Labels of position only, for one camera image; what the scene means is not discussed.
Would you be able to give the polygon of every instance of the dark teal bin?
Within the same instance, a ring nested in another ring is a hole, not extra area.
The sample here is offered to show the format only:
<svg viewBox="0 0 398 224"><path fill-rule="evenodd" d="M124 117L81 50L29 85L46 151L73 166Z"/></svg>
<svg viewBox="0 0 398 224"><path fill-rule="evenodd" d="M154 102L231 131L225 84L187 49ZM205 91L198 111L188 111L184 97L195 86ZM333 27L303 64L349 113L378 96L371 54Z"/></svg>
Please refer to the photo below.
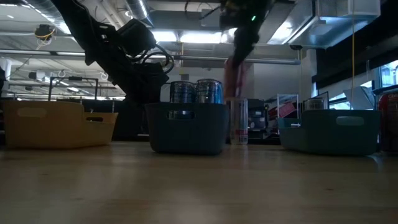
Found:
<svg viewBox="0 0 398 224"><path fill-rule="evenodd" d="M280 141L286 149L314 154L370 155L377 149L380 118L379 111L305 111L302 120L278 120Z"/></svg>

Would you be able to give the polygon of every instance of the energy drink can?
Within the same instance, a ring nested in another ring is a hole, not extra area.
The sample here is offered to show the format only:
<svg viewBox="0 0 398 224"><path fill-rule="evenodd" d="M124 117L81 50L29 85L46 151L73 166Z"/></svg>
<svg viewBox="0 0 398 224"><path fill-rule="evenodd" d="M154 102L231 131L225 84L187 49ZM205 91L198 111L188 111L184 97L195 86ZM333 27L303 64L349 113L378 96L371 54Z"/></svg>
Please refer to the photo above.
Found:
<svg viewBox="0 0 398 224"><path fill-rule="evenodd" d="M249 127L249 112L248 99L244 98L230 98L231 112L230 112L230 138L231 144L247 145L248 144L248 127Z"/></svg>

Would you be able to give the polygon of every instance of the ductwork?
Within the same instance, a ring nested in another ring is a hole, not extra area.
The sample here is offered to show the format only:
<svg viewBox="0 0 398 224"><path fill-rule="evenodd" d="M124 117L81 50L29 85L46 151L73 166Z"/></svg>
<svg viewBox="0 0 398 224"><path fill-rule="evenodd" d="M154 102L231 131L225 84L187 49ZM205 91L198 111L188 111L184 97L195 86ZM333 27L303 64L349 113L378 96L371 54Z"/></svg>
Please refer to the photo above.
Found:
<svg viewBox="0 0 398 224"><path fill-rule="evenodd" d="M146 0L126 0L126 6L133 18L154 26L149 17L149 6Z"/></svg>
<svg viewBox="0 0 398 224"><path fill-rule="evenodd" d="M23 0L28 6L36 10L56 28L65 34L70 34L69 28L62 18L61 13L54 6L51 0Z"/></svg>
<svg viewBox="0 0 398 224"><path fill-rule="evenodd" d="M380 13L380 0L296 1L268 44L326 49L351 36L353 29L356 32L370 24Z"/></svg>

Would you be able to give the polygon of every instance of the storage bin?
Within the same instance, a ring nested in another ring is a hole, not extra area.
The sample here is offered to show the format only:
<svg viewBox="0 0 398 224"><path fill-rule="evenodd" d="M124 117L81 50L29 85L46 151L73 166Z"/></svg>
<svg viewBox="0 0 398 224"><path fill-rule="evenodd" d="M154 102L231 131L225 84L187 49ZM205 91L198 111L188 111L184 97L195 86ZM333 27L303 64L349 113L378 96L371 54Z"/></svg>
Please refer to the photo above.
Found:
<svg viewBox="0 0 398 224"><path fill-rule="evenodd" d="M302 120L278 120L280 141L286 149L314 154L370 155L377 149L380 118L379 111L305 111Z"/></svg>
<svg viewBox="0 0 398 224"><path fill-rule="evenodd" d="M78 103L4 101L8 147L74 148L111 142L117 113L84 113Z"/></svg>
<svg viewBox="0 0 398 224"><path fill-rule="evenodd" d="M155 152L217 155L225 144L226 105L210 103L153 103L146 105L150 146ZM170 117L189 111L190 119Z"/></svg>

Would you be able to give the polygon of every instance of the gray bin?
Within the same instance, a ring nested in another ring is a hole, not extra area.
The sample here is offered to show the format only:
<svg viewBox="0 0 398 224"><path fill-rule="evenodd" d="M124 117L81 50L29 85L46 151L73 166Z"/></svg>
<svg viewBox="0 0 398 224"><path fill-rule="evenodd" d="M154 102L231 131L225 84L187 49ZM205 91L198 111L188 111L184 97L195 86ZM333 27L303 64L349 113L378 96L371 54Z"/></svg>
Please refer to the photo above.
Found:
<svg viewBox="0 0 398 224"><path fill-rule="evenodd" d="M208 103L145 105L150 146L155 152L217 155L224 147L228 108ZM171 118L170 112L191 111L192 119Z"/></svg>
<svg viewBox="0 0 398 224"><path fill-rule="evenodd" d="M365 156L376 152L379 111L305 111L302 120L279 119L284 148L314 154Z"/></svg>

